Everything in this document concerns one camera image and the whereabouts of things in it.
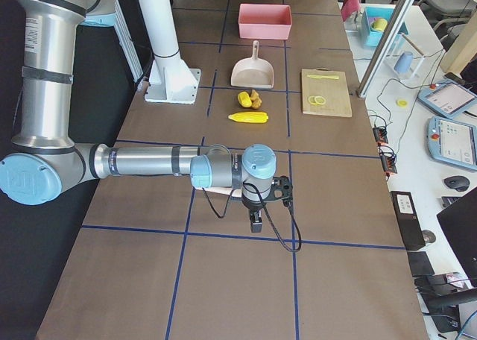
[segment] wooden cutting board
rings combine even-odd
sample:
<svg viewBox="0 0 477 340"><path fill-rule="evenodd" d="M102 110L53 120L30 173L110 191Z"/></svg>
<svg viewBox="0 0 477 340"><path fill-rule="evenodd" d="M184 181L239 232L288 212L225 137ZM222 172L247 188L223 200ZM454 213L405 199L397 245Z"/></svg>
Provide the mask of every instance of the wooden cutting board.
<svg viewBox="0 0 477 340"><path fill-rule="evenodd" d="M337 75L339 79L314 79L307 75ZM325 104L310 104L310 96L322 96L325 98ZM343 118L352 116L350 95L344 72L301 69L301 98L303 114Z"/></svg>

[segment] light blue joint cap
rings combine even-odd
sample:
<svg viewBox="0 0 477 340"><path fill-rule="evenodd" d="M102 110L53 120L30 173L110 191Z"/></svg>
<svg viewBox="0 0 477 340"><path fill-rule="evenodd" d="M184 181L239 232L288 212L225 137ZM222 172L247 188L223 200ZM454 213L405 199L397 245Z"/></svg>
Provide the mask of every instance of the light blue joint cap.
<svg viewBox="0 0 477 340"><path fill-rule="evenodd" d="M116 24L116 13L86 15L81 25L89 27L113 27Z"/></svg>
<svg viewBox="0 0 477 340"><path fill-rule="evenodd" d="M0 189L20 204L44 204L61 193L58 173L30 154L11 154L0 161Z"/></svg>
<svg viewBox="0 0 477 340"><path fill-rule="evenodd" d="M212 167L206 155L193 157L191 160L191 182L193 187L206 189L212 186Z"/></svg>
<svg viewBox="0 0 477 340"><path fill-rule="evenodd" d="M262 144L246 148L241 163L251 176L262 180L273 177L277 170L277 157L274 151Z"/></svg>

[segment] yellow knife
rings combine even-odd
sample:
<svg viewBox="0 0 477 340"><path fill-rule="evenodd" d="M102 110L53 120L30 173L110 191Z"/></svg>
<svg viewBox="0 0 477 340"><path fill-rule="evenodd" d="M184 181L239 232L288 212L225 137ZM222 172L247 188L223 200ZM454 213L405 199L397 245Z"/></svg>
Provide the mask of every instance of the yellow knife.
<svg viewBox="0 0 477 340"><path fill-rule="evenodd" d="M339 75L314 75L314 74L307 74L308 78L311 79L335 79L338 80L340 77Z"/></svg>

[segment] blue cup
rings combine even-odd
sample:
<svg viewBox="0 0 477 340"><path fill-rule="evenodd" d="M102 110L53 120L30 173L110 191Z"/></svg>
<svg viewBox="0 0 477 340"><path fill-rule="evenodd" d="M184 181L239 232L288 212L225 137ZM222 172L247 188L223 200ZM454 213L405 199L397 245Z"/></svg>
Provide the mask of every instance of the blue cup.
<svg viewBox="0 0 477 340"><path fill-rule="evenodd" d="M413 55L410 51L402 53L394 65L394 70L400 74L407 73L411 68L412 57Z"/></svg>

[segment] white table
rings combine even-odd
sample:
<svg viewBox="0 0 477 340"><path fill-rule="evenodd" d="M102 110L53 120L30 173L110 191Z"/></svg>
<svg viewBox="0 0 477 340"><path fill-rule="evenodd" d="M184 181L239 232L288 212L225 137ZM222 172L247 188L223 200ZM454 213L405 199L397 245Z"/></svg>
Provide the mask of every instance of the white table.
<svg viewBox="0 0 477 340"><path fill-rule="evenodd" d="M363 4L362 8L368 5L394 7L392 5L383 4ZM443 48L418 6L411 7L406 16L405 24L411 40L421 47L427 55L434 54ZM353 29L354 27L352 23L345 23L347 30ZM353 51L356 70L361 79L370 62L369 59L364 58L371 58L374 48L364 48L357 32L348 31L347 35L351 50ZM418 71L419 77L406 81L405 84L408 86L430 84L430 80L432 79L436 66L439 64L439 60L436 62L430 76L427 79L424 78L436 58L442 56L441 53L437 53L434 57L426 58ZM441 80L443 74L443 71L438 69L434 82ZM396 75L391 68L383 63L366 97L367 108L375 111L387 121L389 120L389 112L379 104L376 97L381 93L388 80L395 77ZM466 193L448 189L443 184L443 179L457 174L463 175L469 178L469 190L471 190L477 186L477 173L456 168L449 164L439 163L431 158L426 144L426 125L427 121L435 114L425 108L419 101L416 101L418 90L419 89L407 89L396 81L391 81L380 97L380 100L391 111L392 123L388 126L388 139L389 145L395 151L398 151L398 140L404 131L405 122L411 113L413 104L416 102L408 121L406 132L400 142L397 157L398 174L390 177L388 188L390 191L410 192L416 207L421 229L430 230L436 235L437 241L422 249L422 251L427 252L435 273L443 274L452 271L464 273L440 228L436 215L443 209L440 199L441 196L462 196ZM397 106L397 99L405 99L408 102L408 106L406 108ZM456 117L455 120L477 125L477 119L464 114ZM376 124L382 125L382 122L376 120ZM432 340L440 339L437 336L437 329L432 319L430 317L425 318L429 338ZM450 333L448 339L453 339L454 336L455 334Z"/></svg>

